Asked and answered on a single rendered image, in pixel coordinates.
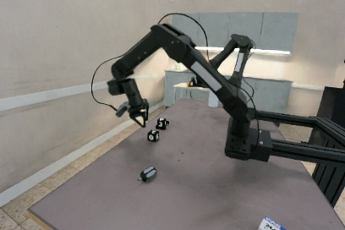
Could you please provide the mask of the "white plastic bottle with blue cap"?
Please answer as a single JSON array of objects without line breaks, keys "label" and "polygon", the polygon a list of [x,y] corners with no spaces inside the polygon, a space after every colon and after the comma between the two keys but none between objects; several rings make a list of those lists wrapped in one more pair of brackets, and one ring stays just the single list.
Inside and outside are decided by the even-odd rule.
[{"label": "white plastic bottle with blue cap", "polygon": [[210,90],[210,96],[209,96],[209,104],[208,107],[217,107],[218,99],[213,94],[213,92]]}]

